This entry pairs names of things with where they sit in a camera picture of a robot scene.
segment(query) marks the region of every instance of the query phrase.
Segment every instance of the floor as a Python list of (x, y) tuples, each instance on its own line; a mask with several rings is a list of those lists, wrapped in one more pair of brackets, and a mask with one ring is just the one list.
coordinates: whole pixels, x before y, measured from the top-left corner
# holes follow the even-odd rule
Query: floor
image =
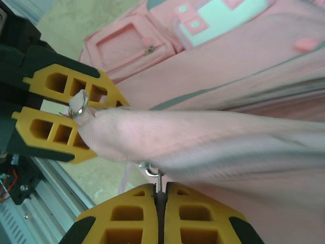
[[(58, 53), (73, 59), (78, 58), (83, 47), (83, 39), (87, 35), (108, 25), (138, 2), (138, 0), (48, 1), (53, 1), (53, 5), (37, 24), (42, 39)], [(64, 111), (64, 106), (44, 102), (42, 110), (59, 113)], [(62, 163), (62, 166), (96, 204), (117, 195), (125, 169), (123, 163), (110, 162), (102, 158), (78, 165)], [(146, 182), (139, 170), (134, 168), (129, 176), (127, 188)]]

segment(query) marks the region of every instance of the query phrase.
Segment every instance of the pink backpack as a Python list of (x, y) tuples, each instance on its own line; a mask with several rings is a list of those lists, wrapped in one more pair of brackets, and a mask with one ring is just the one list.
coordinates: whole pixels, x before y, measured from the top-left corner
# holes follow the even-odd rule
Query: pink backpack
[(265, 243), (324, 243), (324, 6), (142, 1), (80, 56), (132, 108), (83, 110), (80, 135), (101, 157), (150, 162), (242, 212)]

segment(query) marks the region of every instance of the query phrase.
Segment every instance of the keyring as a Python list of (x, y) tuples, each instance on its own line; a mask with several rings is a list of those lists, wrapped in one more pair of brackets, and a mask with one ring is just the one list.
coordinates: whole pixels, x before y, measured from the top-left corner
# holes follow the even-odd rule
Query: keyring
[(87, 92), (85, 90), (82, 92), (82, 98), (83, 98), (83, 104), (82, 104), (81, 108), (77, 112), (74, 112), (72, 110), (72, 108), (69, 106), (69, 116), (70, 116), (70, 118), (78, 117), (80, 114), (82, 114), (84, 109), (87, 107), (88, 102), (89, 102), (89, 97), (88, 97), (88, 94), (87, 94)]

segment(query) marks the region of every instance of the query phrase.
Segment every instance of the gray stripe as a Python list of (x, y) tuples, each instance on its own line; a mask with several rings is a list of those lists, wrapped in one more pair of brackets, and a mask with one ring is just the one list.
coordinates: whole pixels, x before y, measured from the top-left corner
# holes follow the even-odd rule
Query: gray stripe
[(284, 62), (281, 62), (281, 63), (279, 63), (279, 64), (277, 64), (277, 65), (271, 66), (271, 67), (266, 68), (266, 69), (264, 69), (264, 70), (258, 71), (258, 72), (255, 73), (255, 74), (252, 74), (252, 75), (249, 75), (249, 76), (246, 76), (246, 77), (240, 78), (240, 79), (238, 79), (238, 80), (231, 81), (231, 82), (229, 82), (229, 83), (227, 83), (227, 84), (223, 84), (223, 85), (215, 86), (215, 87), (210, 88), (210, 89), (198, 90), (198, 91), (195, 91), (194, 93), (184, 94), (184, 95), (181, 95), (181, 96), (179, 96), (179, 97), (169, 99), (169, 100), (167, 100), (167, 101), (165, 101), (165, 102), (163, 102), (163, 103), (160, 103), (160, 104), (158, 104), (158, 105), (152, 107), (150, 110), (163, 110), (163, 109), (170, 108), (170, 107), (172, 107), (172, 106), (174, 106), (174, 105), (176, 105), (176, 104), (182, 103), (182, 102), (184, 102), (184, 101), (186, 101), (186, 100), (188, 100), (188, 99), (194, 98), (194, 97), (196, 97), (196, 96), (198, 96), (198, 95), (202, 95), (202, 94), (204, 94), (204, 93), (208, 93), (208, 92), (211, 92), (211, 91), (213, 91), (213, 90), (217, 90), (217, 89), (219, 89), (219, 88), (221, 88), (221, 87), (224, 87), (224, 86), (227, 86), (227, 85), (234, 84), (234, 83), (236, 83), (236, 82), (238, 82), (238, 81), (241, 81), (241, 80), (247, 79), (247, 78), (252, 77), (252, 76), (254, 76), (254, 75), (258, 75), (258, 74), (260, 74), (260, 73), (262, 73), (262, 72), (264, 72), (264, 71), (267, 71), (267, 70), (270, 70), (270, 69), (276, 68), (276, 67), (278, 67), (278, 66), (280, 66), (280, 65), (283, 65), (283, 64), (285, 64), (285, 63), (287, 63), (287, 62), (290, 62), (290, 61), (292, 61), (292, 60), (295, 60), (295, 59), (297, 59), (297, 58), (304, 57), (304, 56), (306, 56), (306, 55), (308, 55), (308, 54), (310, 54), (310, 53), (314, 53), (314, 52), (316, 52), (316, 51), (319, 51), (319, 50), (321, 50), (321, 49), (324, 48), (324, 47), (325, 47), (325, 41), (322, 42), (321, 44), (319, 44), (319, 45), (318, 45), (318, 46), (317, 46), (313, 51), (311, 51), (311, 52), (309, 52), (309, 53), (304, 53), (304, 54), (301, 54), (301, 55), (298, 55), (298, 56), (292, 57), (292, 58), (290, 58), (290, 59), (288, 59), (288, 60), (286, 60), (286, 61), (284, 61)]
[(154, 7), (157, 7), (158, 5), (162, 4), (163, 2), (165, 2), (167, 0), (148, 0), (147, 2), (147, 9), (153, 9)]

